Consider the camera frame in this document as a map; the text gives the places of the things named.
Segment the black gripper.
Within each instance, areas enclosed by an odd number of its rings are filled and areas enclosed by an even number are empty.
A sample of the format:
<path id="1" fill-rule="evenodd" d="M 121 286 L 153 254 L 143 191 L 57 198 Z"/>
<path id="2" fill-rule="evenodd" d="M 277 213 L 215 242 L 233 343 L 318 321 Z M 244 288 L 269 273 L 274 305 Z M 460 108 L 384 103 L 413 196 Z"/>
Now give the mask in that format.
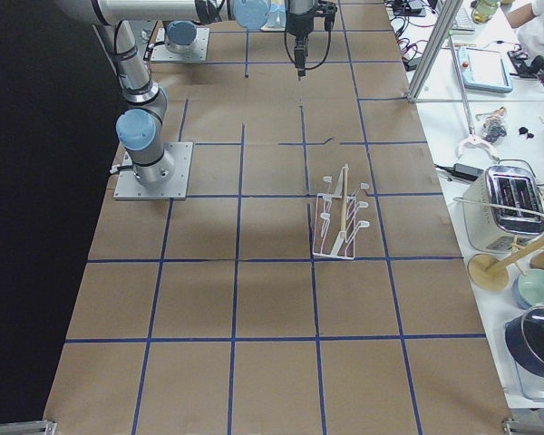
<path id="1" fill-rule="evenodd" d="M 303 49 L 303 54 L 295 55 L 295 67 L 297 76 L 305 77 L 308 36 L 314 30 L 314 12 L 307 11 L 302 14 L 287 12 L 286 29 L 296 38 L 296 47 Z"/>

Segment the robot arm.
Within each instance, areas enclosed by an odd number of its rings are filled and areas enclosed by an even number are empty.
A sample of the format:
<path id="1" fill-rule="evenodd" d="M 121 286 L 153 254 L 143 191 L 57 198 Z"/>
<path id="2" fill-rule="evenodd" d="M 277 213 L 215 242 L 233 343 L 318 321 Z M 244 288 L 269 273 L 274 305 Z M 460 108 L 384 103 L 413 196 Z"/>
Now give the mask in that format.
<path id="1" fill-rule="evenodd" d="M 191 49 L 197 37 L 197 26 L 191 21 L 172 21 L 165 27 L 164 45 L 171 53 L 182 54 Z"/>
<path id="2" fill-rule="evenodd" d="M 174 153 L 160 140 L 167 94 L 139 55 L 131 20 L 214 24 L 235 21 L 259 30 L 268 21 L 269 1 L 57 1 L 72 19 L 91 24 L 112 63 L 129 109 L 116 122 L 119 141 L 131 158 L 132 177 L 150 188 L 173 178 Z"/>

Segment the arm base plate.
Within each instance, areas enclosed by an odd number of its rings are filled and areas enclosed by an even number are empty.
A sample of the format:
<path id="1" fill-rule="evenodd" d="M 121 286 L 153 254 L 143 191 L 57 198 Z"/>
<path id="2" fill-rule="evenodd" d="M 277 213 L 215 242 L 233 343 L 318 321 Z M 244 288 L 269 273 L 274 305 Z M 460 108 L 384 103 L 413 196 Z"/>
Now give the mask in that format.
<path id="1" fill-rule="evenodd" d="M 165 30 L 157 32 L 151 49 L 152 63 L 203 63 L 207 61 L 209 47 L 209 29 L 199 27 L 196 37 L 190 44 L 165 42 Z"/>
<path id="2" fill-rule="evenodd" d="M 165 142 L 162 158 L 151 166 L 136 165 L 124 153 L 114 198 L 117 200 L 185 200 L 189 186 L 193 142 Z"/>

